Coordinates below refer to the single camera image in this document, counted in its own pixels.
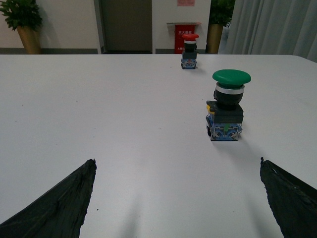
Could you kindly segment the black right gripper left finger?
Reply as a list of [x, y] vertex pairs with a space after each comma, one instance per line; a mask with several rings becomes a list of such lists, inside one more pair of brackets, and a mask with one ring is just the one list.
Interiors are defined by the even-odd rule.
[[2, 238], [78, 238], [93, 191], [96, 161], [89, 159], [0, 225]]

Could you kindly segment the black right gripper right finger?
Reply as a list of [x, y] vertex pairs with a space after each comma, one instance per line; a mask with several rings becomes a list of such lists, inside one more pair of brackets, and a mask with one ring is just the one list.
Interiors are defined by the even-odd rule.
[[315, 238], [317, 190], [264, 158], [261, 158], [260, 178], [283, 236]]

